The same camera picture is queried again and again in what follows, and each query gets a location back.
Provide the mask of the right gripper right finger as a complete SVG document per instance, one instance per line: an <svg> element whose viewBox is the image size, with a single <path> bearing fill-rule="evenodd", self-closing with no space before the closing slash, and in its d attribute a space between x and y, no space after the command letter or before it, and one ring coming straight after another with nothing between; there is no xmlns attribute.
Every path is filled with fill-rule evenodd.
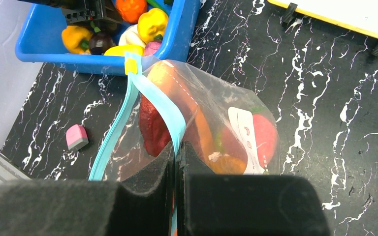
<svg viewBox="0 0 378 236"><path fill-rule="evenodd" d="M313 186L302 177L218 175L189 142L177 155L180 236L328 236Z"/></svg>

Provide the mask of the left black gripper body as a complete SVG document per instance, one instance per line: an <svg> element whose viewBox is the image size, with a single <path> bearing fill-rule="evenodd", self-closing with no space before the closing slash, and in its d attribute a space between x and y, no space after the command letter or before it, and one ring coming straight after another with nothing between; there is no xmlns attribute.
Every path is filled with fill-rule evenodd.
<svg viewBox="0 0 378 236"><path fill-rule="evenodd" d="M111 0L26 0L25 2L60 8L69 25L91 21L120 24L123 21Z"/></svg>

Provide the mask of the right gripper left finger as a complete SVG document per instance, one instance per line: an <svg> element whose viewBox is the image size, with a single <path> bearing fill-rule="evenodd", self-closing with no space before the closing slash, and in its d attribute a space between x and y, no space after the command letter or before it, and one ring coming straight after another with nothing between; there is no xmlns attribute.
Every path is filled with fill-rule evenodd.
<svg viewBox="0 0 378 236"><path fill-rule="evenodd" d="M173 159L168 144L121 182L5 182L0 185L0 236L170 236Z"/></svg>

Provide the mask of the orange pumpkin toy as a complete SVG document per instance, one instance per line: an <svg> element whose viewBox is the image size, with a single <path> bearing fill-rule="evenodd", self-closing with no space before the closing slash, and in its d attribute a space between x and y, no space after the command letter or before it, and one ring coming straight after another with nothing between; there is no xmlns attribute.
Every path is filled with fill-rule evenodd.
<svg viewBox="0 0 378 236"><path fill-rule="evenodd" d="M208 167L216 174L241 175L244 173L247 164L239 158L213 152L208 156Z"/></svg>

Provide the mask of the clear zip top bag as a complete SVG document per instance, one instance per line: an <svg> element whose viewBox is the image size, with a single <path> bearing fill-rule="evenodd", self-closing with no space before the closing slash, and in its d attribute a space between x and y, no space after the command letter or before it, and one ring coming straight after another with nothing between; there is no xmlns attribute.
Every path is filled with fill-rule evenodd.
<svg viewBox="0 0 378 236"><path fill-rule="evenodd" d="M276 121L253 91L154 56L126 53L125 70L125 100L89 180L123 181L184 142L216 174L279 174Z"/></svg>

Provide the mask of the hot dog bun toy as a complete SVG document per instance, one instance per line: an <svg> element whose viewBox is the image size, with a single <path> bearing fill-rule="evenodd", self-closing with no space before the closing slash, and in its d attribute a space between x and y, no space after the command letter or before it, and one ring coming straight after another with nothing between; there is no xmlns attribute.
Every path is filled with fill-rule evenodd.
<svg viewBox="0 0 378 236"><path fill-rule="evenodd" d="M168 143L190 142L204 161L215 152L211 129L183 70L161 60L145 72L145 93L140 96L139 128L148 155L157 157Z"/></svg>

